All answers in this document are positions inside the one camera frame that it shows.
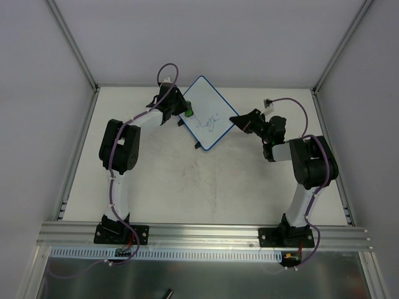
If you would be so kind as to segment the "green whiteboard eraser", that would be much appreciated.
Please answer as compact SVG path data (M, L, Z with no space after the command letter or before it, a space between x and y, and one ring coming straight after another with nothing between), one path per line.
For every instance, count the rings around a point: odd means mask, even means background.
M193 114L194 114L194 113L193 113L193 109L192 109L191 107L188 107L188 109L184 112L184 116L185 116L186 118L191 117Z

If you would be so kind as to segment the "blue framed whiteboard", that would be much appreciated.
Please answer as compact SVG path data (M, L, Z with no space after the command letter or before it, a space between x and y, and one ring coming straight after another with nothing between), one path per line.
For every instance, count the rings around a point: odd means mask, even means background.
M234 124L230 121L239 113L203 75L200 75L184 92L191 103L193 115L180 114L180 119L200 147L208 151L226 135Z

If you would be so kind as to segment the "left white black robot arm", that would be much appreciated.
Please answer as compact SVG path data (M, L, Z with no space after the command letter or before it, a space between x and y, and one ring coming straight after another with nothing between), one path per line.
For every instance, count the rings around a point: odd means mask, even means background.
M126 122L111 119L107 123L99 150L99 158L109 173L108 207L96 227L96 244L126 244L139 240L136 230L129 225L130 171L138 161L140 137L177 116L191 110L180 89L173 83L159 83L160 91L147 109Z

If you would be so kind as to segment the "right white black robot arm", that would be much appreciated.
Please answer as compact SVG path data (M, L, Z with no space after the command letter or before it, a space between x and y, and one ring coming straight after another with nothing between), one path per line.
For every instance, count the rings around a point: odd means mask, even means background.
M308 136L286 141L286 119L270 120L257 109L229 120L241 131L254 133L262 140L263 154L269 162L291 161L296 191L287 212L273 229L258 229L262 248L314 248L315 241L309 216L316 195L339 174L337 162L323 136Z

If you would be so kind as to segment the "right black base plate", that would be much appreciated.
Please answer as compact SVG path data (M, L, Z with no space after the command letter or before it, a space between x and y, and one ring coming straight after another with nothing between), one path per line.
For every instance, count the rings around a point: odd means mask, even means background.
M299 248L315 247L314 236L310 227L289 229L283 232L278 227L258 229L259 245L262 248Z

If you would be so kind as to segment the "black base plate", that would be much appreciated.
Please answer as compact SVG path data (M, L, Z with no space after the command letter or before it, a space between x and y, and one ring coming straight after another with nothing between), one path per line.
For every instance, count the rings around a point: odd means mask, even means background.
M258 229L259 245L262 248L299 248L315 247L314 236L310 227L289 229L283 232L278 227Z
M130 226L136 232L140 245L147 245L150 227L147 225L132 224ZM124 225L122 226L122 233L118 234L105 229L102 224L98 224L94 235L94 243L105 245L127 245L131 237L133 237L132 244L137 245L135 235Z

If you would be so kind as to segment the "left aluminium frame post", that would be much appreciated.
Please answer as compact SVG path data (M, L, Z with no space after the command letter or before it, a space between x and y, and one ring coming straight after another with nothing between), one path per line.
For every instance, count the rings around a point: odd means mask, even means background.
M79 46L59 8L55 0L44 0L44 3L46 4L49 12L51 13L55 23L57 24L57 27L59 28L63 38L65 39L67 45L69 46L69 49L74 56L75 60L77 61L81 71L83 72L83 75L88 82L90 88L93 91L97 91L98 89L98 83L94 79L94 76L92 75L92 72L89 69L88 64L86 63L84 56L82 55Z

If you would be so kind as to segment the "aluminium frame post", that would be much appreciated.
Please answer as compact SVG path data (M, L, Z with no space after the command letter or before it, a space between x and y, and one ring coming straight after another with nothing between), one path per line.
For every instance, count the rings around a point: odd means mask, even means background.
M359 25L361 25L364 17L370 10L371 6L374 4L374 0L364 0L361 2L360 7L357 9L354 17L350 21L349 26L346 28L343 36L339 40L336 48L334 49L332 56L327 62L327 65L324 67L317 83L312 88L312 92L317 95L321 90L323 84L327 80L329 74L331 73L332 69L334 68L335 64L338 62L340 56L343 54L346 46L349 44L352 36L355 34L356 30L358 29Z
M94 79L94 76L92 75L92 72L89 69L88 64L86 63L84 56L82 55L79 46L59 8L55 0L44 0L44 3L46 4L49 12L51 13L55 23L57 24L57 27L59 28L63 38L65 39L67 45L69 46L69 49L74 56L75 60L77 61L81 71L83 72L83 75L88 82L90 88L93 91L97 91L98 89L98 83Z

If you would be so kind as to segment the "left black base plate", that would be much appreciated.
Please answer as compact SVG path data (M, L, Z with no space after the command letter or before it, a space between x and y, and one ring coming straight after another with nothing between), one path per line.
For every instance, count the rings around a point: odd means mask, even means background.
M136 232L140 245L147 245L150 227L147 225L132 224L130 226ZM94 243L105 245L127 245L131 237L133 237L132 244L137 245L135 235L124 225L122 226L122 233L118 234L105 229L102 224L98 224L94 235Z

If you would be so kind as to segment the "right aluminium frame post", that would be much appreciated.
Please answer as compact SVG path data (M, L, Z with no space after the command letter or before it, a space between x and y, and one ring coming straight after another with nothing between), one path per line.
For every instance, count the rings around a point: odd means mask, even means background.
M349 44L352 36L355 34L356 30L358 29L359 25L361 25L364 17L370 10L371 6L374 4L374 0L364 0L361 2L360 7L357 9L354 17L350 21L349 26L346 28L343 36L339 40L336 48L334 49L332 56L327 62L327 65L324 67L317 83L312 88L312 92L317 95L321 90L323 84L327 80L329 74L331 73L332 69L334 68L335 64L338 62L340 56L343 54L346 46Z

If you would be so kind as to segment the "aluminium front rail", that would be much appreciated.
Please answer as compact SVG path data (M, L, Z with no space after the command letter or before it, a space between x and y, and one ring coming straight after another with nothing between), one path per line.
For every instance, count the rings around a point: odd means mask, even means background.
M95 222L44 222L36 245L94 246ZM149 224L146 248L246 250L259 249L258 225ZM373 252L373 240L364 227L321 226L319 250Z

